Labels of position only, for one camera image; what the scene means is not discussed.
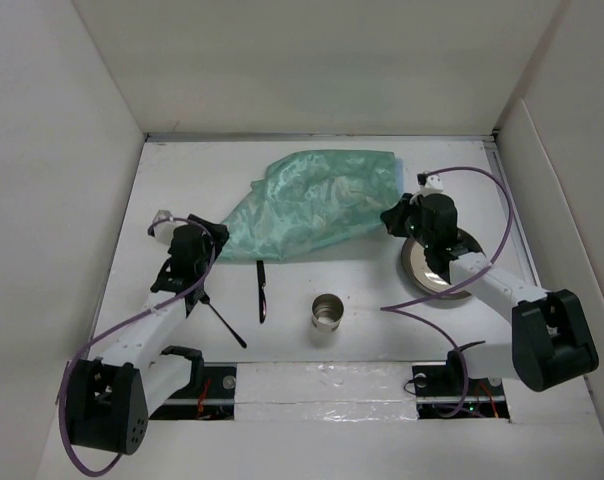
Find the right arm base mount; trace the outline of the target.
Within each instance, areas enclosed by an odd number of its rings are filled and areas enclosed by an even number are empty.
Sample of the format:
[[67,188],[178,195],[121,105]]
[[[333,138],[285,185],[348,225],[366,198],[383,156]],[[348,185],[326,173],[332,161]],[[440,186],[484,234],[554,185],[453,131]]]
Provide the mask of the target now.
[[404,390],[415,399],[419,420],[510,418],[500,380],[470,379],[464,403],[457,410],[463,385],[442,362],[413,364]]

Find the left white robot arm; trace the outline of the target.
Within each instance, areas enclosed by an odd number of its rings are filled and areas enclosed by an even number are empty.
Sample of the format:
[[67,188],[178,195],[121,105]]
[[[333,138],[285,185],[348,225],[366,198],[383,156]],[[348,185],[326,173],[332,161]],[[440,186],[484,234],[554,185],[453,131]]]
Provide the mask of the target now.
[[146,309],[113,331],[93,359],[74,361],[63,389],[62,432],[71,446],[131,455],[149,417],[174,393],[204,387],[199,350],[169,344],[170,334],[204,297],[204,281],[229,239],[225,225],[195,215],[158,217],[148,233],[169,232],[168,257],[150,287]]

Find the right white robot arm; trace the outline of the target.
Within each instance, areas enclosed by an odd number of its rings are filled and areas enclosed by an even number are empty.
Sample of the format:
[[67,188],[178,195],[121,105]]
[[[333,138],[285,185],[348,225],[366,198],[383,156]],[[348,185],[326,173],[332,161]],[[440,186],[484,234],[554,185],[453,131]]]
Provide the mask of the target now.
[[460,286],[508,322],[511,340],[498,378],[545,391],[598,369],[599,355],[582,304],[563,289],[548,291],[493,265],[457,225],[454,201],[444,194],[405,194],[380,215],[387,232],[423,247],[428,268]]

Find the green patterned cloth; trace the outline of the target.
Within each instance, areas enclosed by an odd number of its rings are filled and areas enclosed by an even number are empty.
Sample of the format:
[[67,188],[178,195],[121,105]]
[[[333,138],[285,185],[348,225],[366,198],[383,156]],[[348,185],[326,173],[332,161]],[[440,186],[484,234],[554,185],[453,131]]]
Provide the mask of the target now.
[[399,201],[402,169],[389,151],[294,152],[270,164],[225,218],[220,258],[281,262],[366,235]]

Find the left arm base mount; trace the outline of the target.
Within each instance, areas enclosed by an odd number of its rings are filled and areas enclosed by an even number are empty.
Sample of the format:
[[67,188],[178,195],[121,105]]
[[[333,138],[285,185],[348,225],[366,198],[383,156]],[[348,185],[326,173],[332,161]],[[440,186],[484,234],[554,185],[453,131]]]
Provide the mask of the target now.
[[199,387],[173,394],[151,416],[164,421],[226,421],[234,419],[236,364],[206,364]]

